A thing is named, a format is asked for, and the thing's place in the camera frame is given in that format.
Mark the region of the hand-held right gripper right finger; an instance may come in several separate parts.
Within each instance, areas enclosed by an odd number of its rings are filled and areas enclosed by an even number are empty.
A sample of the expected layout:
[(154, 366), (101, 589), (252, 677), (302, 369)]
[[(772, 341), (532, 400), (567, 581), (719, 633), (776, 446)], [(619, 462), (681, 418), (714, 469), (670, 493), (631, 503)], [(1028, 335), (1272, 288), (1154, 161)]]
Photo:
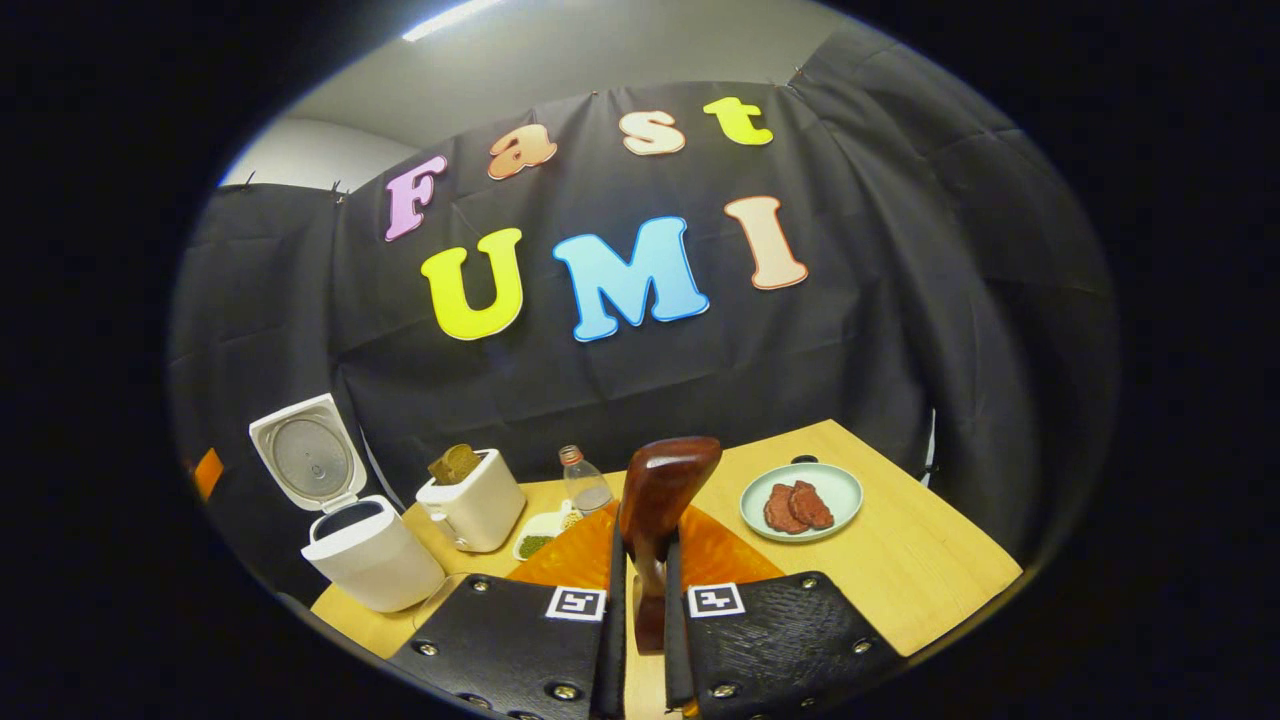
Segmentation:
[(835, 720), (904, 656), (819, 570), (787, 574), (708, 512), (678, 521), (666, 696), (689, 720)]

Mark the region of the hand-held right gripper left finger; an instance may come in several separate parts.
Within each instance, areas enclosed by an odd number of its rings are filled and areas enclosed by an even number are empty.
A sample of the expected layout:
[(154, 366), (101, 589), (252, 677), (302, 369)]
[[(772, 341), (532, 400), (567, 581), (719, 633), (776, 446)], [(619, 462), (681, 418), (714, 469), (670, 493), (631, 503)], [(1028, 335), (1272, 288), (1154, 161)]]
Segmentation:
[(506, 577), (463, 575), (390, 664), (492, 717), (621, 720), (620, 509), (609, 502)]

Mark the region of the brown wooden spoon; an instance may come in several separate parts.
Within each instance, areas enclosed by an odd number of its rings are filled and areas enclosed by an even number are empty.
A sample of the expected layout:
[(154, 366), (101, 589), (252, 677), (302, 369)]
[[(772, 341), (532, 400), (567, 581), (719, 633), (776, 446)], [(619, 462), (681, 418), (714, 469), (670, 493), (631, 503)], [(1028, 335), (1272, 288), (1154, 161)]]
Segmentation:
[(636, 573), (634, 635), (641, 655), (664, 652), (669, 544), (721, 457), (721, 442), (707, 436), (659, 439), (631, 457), (616, 521)]

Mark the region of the white rice cooker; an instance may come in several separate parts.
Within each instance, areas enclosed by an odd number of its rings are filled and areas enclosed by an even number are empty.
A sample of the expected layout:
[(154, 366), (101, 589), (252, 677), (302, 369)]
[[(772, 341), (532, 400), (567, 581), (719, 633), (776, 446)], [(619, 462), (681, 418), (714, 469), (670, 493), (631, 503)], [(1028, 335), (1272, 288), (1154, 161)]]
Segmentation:
[(384, 495), (365, 495), (369, 471), (332, 395), (250, 423), (250, 439), (282, 493), (315, 512), (302, 557), (374, 612), (430, 600), (444, 568)]

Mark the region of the white divided grain tray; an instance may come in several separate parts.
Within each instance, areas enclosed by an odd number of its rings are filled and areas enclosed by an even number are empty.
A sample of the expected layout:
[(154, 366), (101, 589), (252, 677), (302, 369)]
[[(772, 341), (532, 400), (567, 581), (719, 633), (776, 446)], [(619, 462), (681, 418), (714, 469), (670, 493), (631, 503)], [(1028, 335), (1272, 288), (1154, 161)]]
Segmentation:
[(516, 537), (512, 546), (513, 557), (520, 562), (527, 561), (541, 547), (581, 519), (582, 514), (568, 500), (564, 500), (556, 511), (531, 516)]

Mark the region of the clear plastic bottle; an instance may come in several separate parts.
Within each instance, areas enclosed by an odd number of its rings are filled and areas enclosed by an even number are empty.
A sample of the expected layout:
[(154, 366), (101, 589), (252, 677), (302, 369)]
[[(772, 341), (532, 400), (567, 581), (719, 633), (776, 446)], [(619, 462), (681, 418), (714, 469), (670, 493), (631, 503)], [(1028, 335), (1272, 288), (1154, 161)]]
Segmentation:
[(572, 507), (584, 516), (608, 506), (614, 496), (599, 469), (585, 459), (581, 448), (567, 445), (558, 451), (562, 482)]

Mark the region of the red meat slice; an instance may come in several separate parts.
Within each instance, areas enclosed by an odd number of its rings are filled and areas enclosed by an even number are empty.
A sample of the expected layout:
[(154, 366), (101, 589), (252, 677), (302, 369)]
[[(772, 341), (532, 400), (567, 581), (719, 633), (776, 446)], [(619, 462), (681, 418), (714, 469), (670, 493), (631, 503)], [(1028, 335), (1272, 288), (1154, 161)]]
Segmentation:
[(810, 530), (824, 530), (835, 524), (835, 515), (817, 493), (817, 488), (805, 480), (794, 483), (788, 511), (796, 521)]
[(792, 486), (783, 483), (773, 484), (763, 509), (765, 525), (786, 536), (799, 536), (809, 529), (809, 524), (796, 519), (791, 511), (790, 502), (792, 496)]

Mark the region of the white toaster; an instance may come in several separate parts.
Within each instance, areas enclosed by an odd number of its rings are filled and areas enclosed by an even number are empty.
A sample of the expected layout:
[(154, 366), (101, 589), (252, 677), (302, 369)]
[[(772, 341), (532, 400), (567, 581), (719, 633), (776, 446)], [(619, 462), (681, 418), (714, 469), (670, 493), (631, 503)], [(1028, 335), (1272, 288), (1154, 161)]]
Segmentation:
[(509, 538), (527, 496), (498, 448), (484, 448), (479, 465), (460, 483), (442, 486), (435, 477), (415, 495), (445, 541), (467, 553), (498, 550)]

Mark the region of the light green plate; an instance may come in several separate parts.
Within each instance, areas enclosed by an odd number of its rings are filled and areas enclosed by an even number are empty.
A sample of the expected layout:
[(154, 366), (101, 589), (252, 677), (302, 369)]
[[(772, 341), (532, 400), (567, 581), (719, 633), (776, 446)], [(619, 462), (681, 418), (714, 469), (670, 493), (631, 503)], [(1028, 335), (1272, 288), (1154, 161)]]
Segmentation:
[[(763, 509), (773, 484), (794, 486), (796, 480), (812, 483), (817, 493), (835, 515), (835, 524), (824, 530), (810, 530), (799, 536), (786, 536), (765, 525)], [(864, 492), (859, 479), (829, 464), (788, 464), (772, 469), (748, 483), (739, 498), (739, 516), (755, 534), (781, 543), (812, 543), (840, 533), (859, 514)]]

